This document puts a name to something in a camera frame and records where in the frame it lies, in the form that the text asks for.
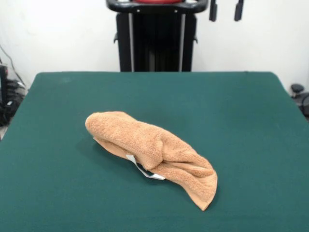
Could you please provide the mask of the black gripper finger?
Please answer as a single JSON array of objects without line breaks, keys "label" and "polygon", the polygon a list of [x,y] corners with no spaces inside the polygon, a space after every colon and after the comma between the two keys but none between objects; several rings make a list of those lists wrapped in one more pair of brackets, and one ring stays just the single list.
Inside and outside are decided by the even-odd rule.
[{"label": "black gripper finger", "polygon": [[209,20],[215,22],[217,18],[217,2],[216,0],[210,0],[210,14]]},{"label": "black gripper finger", "polygon": [[240,21],[242,19],[242,12],[243,12],[243,0],[238,0],[235,7],[235,15],[234,15],[235,21]]}]

